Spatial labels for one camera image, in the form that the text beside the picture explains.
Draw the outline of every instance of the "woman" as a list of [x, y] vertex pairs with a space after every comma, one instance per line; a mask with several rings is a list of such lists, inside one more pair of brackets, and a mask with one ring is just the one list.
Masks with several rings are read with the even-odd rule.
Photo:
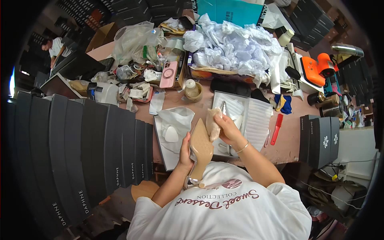
[[308, 239], [311, 216], [299, 193], [287, 186], [276, 167], [242, 136], [227, 116], [215, 116], [220, 138], [231, 145], [248, 173], [224, 162], [211, 162], [204, 188], [181, 192], [193, 167], [187, 133], [180, 159], [152, 199], [137, 199], [127, 240], [138, 239]]

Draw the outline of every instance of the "white bottle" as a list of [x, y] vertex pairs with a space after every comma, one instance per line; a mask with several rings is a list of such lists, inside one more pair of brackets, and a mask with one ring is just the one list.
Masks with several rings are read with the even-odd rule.
[[195, 98], [200, 94], [199, 88], [196, 85], [195, 80], [188, 79], [185, 82], [185, 95], [189, 98]]
[[293, 37], [294, 35], [295, 33], [291, 29], [288, 29], [278, 39], [280, 46], [285, 47], [291, 41], [291, 37]]

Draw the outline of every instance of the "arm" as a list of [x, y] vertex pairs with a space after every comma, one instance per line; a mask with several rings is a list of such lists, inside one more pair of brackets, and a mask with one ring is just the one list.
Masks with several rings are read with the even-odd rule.
[[152, 201], [160, 207], [164, 207], [180, 194], [185, 178], [194, 165], [189, 158], [189, 139], [190, 133], [188, 132], [181, 145], [179, 162], [166, 182], [152, 197]]
[[64, 52], [64, 50], [65, 50], [65, 46], [63, 45], [60, 48], [59, 54], [57, 54], [57, 57], [56, 57], [55, 61], [53, 62], [53, 65], [56, 63], [56, 60], [59, 58], [59, 56], [61, 56], [61, 54]]
[[53, 66], [55, 64], [55, 61], [56, 61], [56, 57], [55, 56], [51, 57], [51, 69], [53, 68]]
[[220, 138], [226, 144], [231, 145], [236, 152], [244, 149], [238, 155], [255, 182], [264, 187], [268, 187], [274, 182], [285, 183], [283, 176], [264, 155], [251, 144], [244, 148], [248, 141], [242, 136], [232, 119], [225, 115], [223, 115], [223, 119], [215, 115], [214, 119], [223, 129]]

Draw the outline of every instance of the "blue cloth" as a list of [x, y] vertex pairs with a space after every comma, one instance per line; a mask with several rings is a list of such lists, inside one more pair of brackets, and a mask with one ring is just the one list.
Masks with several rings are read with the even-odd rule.
[[[289, 96], [289, 95], [283, 95], [284, 99], [286, 100], [286, 102], [284, 103], [284, 106], [281, 108], [281, 112], [284, 113], [284, 114], [290, 114], [292, 113], [291, 110], [291, 101], [292, 101], [292, 97]], [[280, 94], [276, 94], [275, 95], [275, 102], [277, 104], [279, 104], [279, 101], [280, 101]]]

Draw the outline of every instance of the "white t-shirt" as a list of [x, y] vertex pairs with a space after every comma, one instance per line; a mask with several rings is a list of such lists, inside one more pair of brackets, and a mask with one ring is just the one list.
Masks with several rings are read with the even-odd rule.
[[[61, 43], [62, 38], [57, 37], [54, 40], [52, 40], [52, 47], [49, 49], [49, 55], [52, 58], [53, 56], [57, 57], [59, 55], [60, 49], [64, 46]], [[68, 57], [69, 54], [72, 53], [72, 50], [69, 50], [68, 48], [65, 48], [63, 53], [61, 54], [63, 57]]]
[[205, 188], [180, 193], [163, 208], [137, 199], [127, 240], [307, 240], [312, 219], [299, 193], [283, 183], [267, 188], [243, 169], [211, 162]]

